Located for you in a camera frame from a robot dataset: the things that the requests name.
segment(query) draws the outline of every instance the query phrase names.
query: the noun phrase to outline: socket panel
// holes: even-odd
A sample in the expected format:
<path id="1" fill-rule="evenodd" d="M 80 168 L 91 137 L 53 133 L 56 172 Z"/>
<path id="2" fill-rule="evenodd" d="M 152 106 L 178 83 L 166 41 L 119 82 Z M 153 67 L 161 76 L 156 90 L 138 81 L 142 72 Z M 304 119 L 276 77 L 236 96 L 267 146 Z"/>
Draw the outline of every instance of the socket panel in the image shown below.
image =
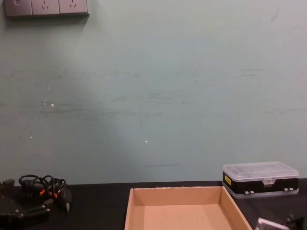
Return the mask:
<path id="1" fill-rule="evenodd" d="M 59 14 L 59 1 L 57 0 L 31 0 L 33 15 Z"/>
<path id="2" fill-rule="evenodd" d="M 7 17 L 20 17 L 32 15 L 31 0 L 3 0 L 5 15 Z"/>
<path id="3" fill-rule="evenodd" d="M 89 15 L 87 0 L 3 0 L 7 17 Z"/>

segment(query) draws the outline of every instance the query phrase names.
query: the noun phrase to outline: black tabletop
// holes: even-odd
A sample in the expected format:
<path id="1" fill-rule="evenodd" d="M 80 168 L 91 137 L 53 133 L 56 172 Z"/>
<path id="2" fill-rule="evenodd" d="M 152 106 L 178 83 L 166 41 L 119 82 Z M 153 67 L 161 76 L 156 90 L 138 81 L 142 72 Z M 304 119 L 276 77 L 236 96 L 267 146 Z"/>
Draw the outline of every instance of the black tabletop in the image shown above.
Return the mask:
<path id="1" fill-rule="evenodd" d="M 54 207 L 49 220 L 29 230 L 123 230 L 131 188 L 221 186 L 219 181 L 72 185 L 70 214 Z M 290 213 L 307 213 L 307 179 L 300 179 L 299 194 L 271 198 L 235 199 L 247 221 L 255 228 L 259 217 L 285 223 Z"/>

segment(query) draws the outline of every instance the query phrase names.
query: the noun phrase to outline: wall socket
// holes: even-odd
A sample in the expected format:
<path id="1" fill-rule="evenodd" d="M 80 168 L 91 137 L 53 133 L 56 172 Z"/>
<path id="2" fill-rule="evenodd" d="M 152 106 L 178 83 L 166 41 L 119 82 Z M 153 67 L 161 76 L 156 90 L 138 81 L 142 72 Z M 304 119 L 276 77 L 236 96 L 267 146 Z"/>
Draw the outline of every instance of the wall socket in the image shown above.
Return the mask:
<path id="1" fill-rule="evenodd" d="M 31 0 L 33 15 L 59 14 L 59 2 L 57 0 Z"/>
<path id="2" fill-rule="evenodd" d="M 87 0 L 3 0 L 3 3 L 7 17 L 89 14 Z"/>
<path id="3" fill-rule="evenodd" d="M 88 14 L 87 0 L 59 0 L 60 14 Z"/>
<path id="4" fill-rule="evenodd" d="M 4 0 L 3 3 L 7 17 L 32 15 L 31 0 Z"/>

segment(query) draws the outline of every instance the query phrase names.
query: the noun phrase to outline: cardboard box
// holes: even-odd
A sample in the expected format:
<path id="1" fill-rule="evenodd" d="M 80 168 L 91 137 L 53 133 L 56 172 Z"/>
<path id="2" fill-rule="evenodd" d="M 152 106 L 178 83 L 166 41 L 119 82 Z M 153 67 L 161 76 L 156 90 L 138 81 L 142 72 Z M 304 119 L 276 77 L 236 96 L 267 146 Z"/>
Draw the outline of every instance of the cardboard box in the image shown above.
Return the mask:
<path id="1" fill-rule="evenodd" d="M 252 230 L 224 187 L 134 188 L 125 230 Z"/>

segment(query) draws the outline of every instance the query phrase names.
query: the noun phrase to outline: painted wall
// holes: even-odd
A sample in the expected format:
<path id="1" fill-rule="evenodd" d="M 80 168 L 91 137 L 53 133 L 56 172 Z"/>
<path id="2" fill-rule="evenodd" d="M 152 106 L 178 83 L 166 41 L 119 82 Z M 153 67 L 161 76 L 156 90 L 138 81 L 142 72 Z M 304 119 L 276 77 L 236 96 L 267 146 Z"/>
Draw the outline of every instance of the painted wall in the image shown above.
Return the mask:
<path id="1" fill-rule="evenodd" d="M 307 1 L 89 2 L 0 9 L 0 180 L 219 180 L 254 161 L 307 177 Z"/>

